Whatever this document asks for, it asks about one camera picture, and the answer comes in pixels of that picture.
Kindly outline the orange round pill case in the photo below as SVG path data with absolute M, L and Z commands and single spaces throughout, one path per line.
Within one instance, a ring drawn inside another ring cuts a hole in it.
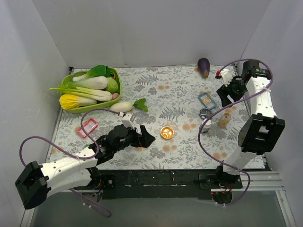
M 169 140 L 171 138 L 174 137 L 174 130 L 169 127 L 169 126 L 164 126 L 161 130 L 160 130 L 160 135 L 163 139 Z

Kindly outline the clear bottle of yellow pills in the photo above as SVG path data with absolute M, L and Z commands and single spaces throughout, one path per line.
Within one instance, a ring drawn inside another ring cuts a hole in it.
M 231 120 L 231 117 L 232 115 L 230 113 L 224 113 L 218 121 L 218 126 L 222 129 L 226 128 L 226 126 Z

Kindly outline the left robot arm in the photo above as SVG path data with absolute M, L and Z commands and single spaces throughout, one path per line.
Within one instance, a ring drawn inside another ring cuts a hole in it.
M 116 152 L 128 146 L 148 148 L 155 141 L 145 126 L 141 125 L 140 130 L 137 132 L 131 127 L 118 125 L 77 155 L 49 163 L 33 161 L 25 165 L 15 182 L 24 208 L 35 208 L 51 195 L 67 189 L 98 188 L 101 178 L 93 173 L 93 168 L 111 160 Z

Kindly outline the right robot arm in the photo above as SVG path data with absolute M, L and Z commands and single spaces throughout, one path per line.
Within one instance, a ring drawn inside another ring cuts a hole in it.
M 223 80 L 217 90 L 223 107 L 243 99 L 245 94 L 248 95 L 245 100 L 250 104 L 250 117 L 239 131 L 238 147 L 216 168 L 214 182 L 220 188 L 237 183 L 240 170 L 246 164 L 256 156 L 271 152 L 285 128 L 285 121 L 278 118 L 271 101 L 272 72 L 259 65 L 260 61 L 248 59 L 239 76 L 233 76 L 225 69 L 216 73 L 216 78 Z

